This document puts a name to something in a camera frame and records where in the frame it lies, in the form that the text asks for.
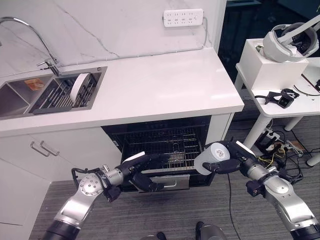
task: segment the power strip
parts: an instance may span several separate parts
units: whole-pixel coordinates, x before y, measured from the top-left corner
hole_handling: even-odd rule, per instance
[[[278,141],[280,139],[280,135],[279,134],[273,132],[272,130],[270,130],[267,127],[264,128],[262,133],[264,134],[266,131],[268,132],[267,135],[266,135],[268,138],[273,139],[274,137],[276,137],[275,141]]]
[[[197,9],[165,10],[163,24],[166,28],[200,26],[204,18],[204,11]]]

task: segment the oven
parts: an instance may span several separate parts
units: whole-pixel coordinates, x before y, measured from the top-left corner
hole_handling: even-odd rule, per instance
[[[168,154],[169,161],[142,171],[153,182],[163,183],[163,191],[209,186],[213,174],[201,175],[194,159],[204,150],[211,115],[179,119],[102,126],[122,152],[121,162],[145,151],[146,154]],[[120,186],[123,192],[141,191],[130,182]]]

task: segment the floor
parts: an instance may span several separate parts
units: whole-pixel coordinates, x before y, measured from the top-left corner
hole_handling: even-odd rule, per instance
[[[243,141],[258,112],[246,99],[243,112],[234,116],[226,139]],[[282,130],[287,119],[275,119],[272,128]],[[320,118],[304,117],[294,133],[309,150],[320,146]],[[286,139],[295,140],[291,132]],[[304,179],[294,185],[295,192],[320,220],[320,164],[303,169]],[[231,212],[241,240],[291,240],[274,208],[262,198],[251,197],[246,190],[247,178],[231,173]],[[38,214],[30,240],[41,239],[45,229],[64,202],[75,192],[72,181],[53,182]],[[189,190],[136,193],[125,192],[113,203],[100,196],[88,217],[79,240],[139,240],[163,231],[168,240],[194,240],[198,221],[218,225],[228,240],[237,240],[229,215],[229,184],[226,175],[216,175],[211,186]]]

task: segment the dish drainer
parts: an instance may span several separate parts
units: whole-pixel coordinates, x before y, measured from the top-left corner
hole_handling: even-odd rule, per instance
[[[55,82],[50,87],[49,94],[46,96],[46,98],[42,99],[42,103],[40,104],[38,109],[86,107],[92,93],[95,90],[95,87],[97,86],[97,81],[95,80],[93,75],[90,74],[88,83],[81,86],[76,100],[75,102],[73,102],[70,98],[70,92],[77,77],[78,76],[68,76],[60,78],[60,83],[55,80]]]
[[[196,129],[192,127],[133,132],[126,135],[124,140],[123,159],[142,151],[170,156],[167,163],[150,166],[143,173],[193,170],[194,159],[202,152]]]

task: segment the faucet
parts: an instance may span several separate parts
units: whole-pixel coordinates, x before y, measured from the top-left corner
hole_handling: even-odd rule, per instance
[[[50,58],[46,59],[44,62],[41,62],[39,64],[37,64],[37,66],[40,66],[42,64],[46,64],[47,65],[47,68],[42,68],[43,69],[50,69],[54,75],[56,75],[57,77],[60,75],[60,72],[56,66],[56,64],[59,62],[57,60],[57,58],[53,55],[53,53],[49,50],[47,44],[45,43],[45,41],[42,39],[42,37],[40,36],[39,32],[34,29],[30,24],[28,24],[27,22],[25,21],[22,21],[21,19],[19,18],[16,18],[16,17],[12,17],[12,16],[4,16],[4,17],[0,17],[0,24],[3,23],[3,22],[6,22],[6,21],[13,21],[13,22],[17,22],[17,23],[20,23],[20,24],[23,24],[27,27],[29,27],[32,31],[35,32],[35,34],[38,36],[38,38],[40,39],[40,41],[42,42],[42,44],[44,45],[45,49],[47,50],[47,52],[49,53]]]

